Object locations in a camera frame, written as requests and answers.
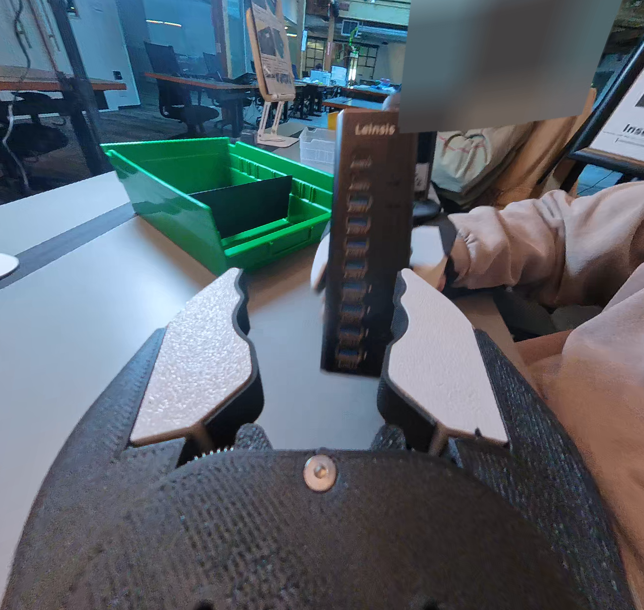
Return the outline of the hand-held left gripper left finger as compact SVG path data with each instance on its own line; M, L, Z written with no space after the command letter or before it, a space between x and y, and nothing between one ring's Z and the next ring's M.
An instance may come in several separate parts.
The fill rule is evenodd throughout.
M129 441L176 439L201 453L231 450L264 407L247 311L246 279L231 268L191 298L165 327Z

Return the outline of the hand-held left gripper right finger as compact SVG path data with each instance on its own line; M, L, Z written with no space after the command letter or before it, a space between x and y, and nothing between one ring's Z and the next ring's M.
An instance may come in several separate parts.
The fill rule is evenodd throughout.
M450 439L481 439L499 447L509 442L476 330L409 268L399 272L395 284L377 408L417 452L440 455Z

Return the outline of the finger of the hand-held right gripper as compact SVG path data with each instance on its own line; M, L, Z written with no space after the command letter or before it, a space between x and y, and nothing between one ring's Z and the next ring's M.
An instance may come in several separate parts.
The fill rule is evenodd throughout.
M413 229L410 267L414 273L434 289L442 292L446 284L448 255L444 251L440 229L423 225Z
M314 292L322 292L325 289L325 277L329 257L329 244L330 237L323 236L312 262L310 272L310 288Z

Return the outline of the black usb hub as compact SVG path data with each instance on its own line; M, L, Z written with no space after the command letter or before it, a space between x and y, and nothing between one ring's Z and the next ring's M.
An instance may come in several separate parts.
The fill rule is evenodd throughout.
M340 113L324 281L326 372L381 373L397 276L411 254L416 161L417 136L400 132L398 113Z

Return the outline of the green plastic bin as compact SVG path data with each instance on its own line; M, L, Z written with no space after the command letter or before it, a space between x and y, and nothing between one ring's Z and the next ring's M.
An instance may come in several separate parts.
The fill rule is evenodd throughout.
M134 212L219 276L255 270L317 245L330 218L333 175L225 137L102 144ZM292 177L288 218L221 238L192 193Z

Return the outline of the clear plastic bin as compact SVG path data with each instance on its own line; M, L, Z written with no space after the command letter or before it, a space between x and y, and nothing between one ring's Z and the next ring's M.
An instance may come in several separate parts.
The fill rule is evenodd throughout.
M334 172L336 143L334 130L307 126L300 133L299 141L301 164L319 171Z

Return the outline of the tan plywood chair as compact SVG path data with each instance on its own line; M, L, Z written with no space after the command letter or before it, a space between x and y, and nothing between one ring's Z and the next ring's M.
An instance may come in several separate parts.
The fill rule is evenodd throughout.
M497 207L503 208L510 203L530 198L535 189L548 179L559 156L590 117L596 97L597 90L592 87L581 114L535 124L532 133L495 186L498 191Z

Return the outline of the person's beige hoodie torso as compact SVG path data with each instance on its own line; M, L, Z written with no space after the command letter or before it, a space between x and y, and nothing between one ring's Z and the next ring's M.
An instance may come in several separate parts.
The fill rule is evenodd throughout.
M517 343L525 375L574 440L643 608L643 266L596 317Z

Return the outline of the black metal rack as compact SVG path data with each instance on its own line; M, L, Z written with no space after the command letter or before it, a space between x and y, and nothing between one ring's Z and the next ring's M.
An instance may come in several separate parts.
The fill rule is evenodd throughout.
M603 119L607 118L608 112L614 108L615 100L610 99L610 95L617 86L618 90L623 90L625 84L632 83L643 71L643 44L640 44L628 63L622 68L615 81L608 85L604 90L600 101L592 110L588 120L580 129L568 147L562 162L571 163L569 170L563 176L560 188L569 192L578 181L584 169L591 165L609 172L617 172L622 175L622 181L627 182L633 179L643 179L643 164L637 164L629 161L621 161L616 158L595 153L590 150L590 145L597 135Z

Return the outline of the white paper sign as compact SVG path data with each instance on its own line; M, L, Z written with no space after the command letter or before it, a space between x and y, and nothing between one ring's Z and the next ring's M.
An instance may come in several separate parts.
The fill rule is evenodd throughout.
M617 160L643 164L643 71L610 95L614 108L603 119L590 150Z

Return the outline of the black office chair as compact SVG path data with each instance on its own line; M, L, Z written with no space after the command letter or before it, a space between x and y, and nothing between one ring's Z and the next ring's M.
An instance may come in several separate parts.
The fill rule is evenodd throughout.
M59 128L41 121L41 115L59 115L61 109L63 99L39 91L18 91L1 101L1 169L22 196L46 187L46 180L29 178L24 161L68 146Z
M184 124L187 128L186 137L199 137L205 135L205 123L219 117L219 112L212 106L201 103L201 90L197 90L197 101L193 102L191 86L181 81L172 81L170 78L183 80L183 72L173 46L163 46L151 42L144 42L146 53L158 90L158 111L166 119L171 119Z

